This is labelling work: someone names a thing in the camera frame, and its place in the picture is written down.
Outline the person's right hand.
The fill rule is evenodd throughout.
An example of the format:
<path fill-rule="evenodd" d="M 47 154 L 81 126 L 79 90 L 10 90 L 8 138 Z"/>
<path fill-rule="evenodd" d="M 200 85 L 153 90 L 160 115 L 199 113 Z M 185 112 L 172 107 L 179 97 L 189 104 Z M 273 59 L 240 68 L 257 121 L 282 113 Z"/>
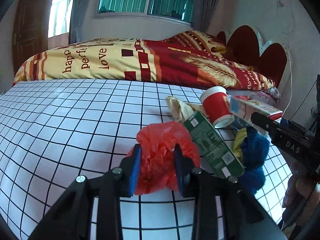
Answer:
<path fill-rule="evenodd" d="M 301 194 L 308 202 L 301 215 L 296 219 L 296 225 L 303 227 L 319 205 L 319 184 L 306 177 L 304 166 L 296 160 L 290 164 L 290 170 L 292 171 L 292 176 L 288 181 L 282 207 L 290 207 L 295 196 L 298 193 Z"/>

